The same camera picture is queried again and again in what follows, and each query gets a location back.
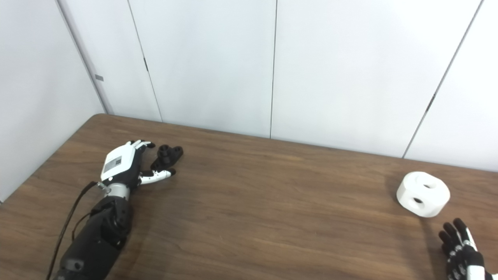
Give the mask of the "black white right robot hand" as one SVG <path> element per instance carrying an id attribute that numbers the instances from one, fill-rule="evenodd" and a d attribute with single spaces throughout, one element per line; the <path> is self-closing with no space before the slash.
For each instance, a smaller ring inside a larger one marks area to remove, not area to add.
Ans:
<path id="1" fill-rule="evenodd" d="M 479 252 L 468 226 L 461 218 L 445 222 L 438 233 L 441 249 L 446 256 L 447 280 L 497 280 L 498 275 L 489 273 L 484 257 Z"/>

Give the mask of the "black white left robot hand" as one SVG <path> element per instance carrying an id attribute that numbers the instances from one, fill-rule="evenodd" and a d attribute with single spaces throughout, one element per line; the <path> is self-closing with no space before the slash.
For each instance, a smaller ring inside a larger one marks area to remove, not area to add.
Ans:
<path id="1" fill-rule="evenodd" d="M 150 141 L 128 141 L 105 158 L 101 172 L 100 188 L 108 196 L 125 197 L 141 185 L 155 183 L 176 174 L 169 163 L 155 162 L 149 170 L 142 170 L 142 158 L 146 149 L 153 149 Z"/>

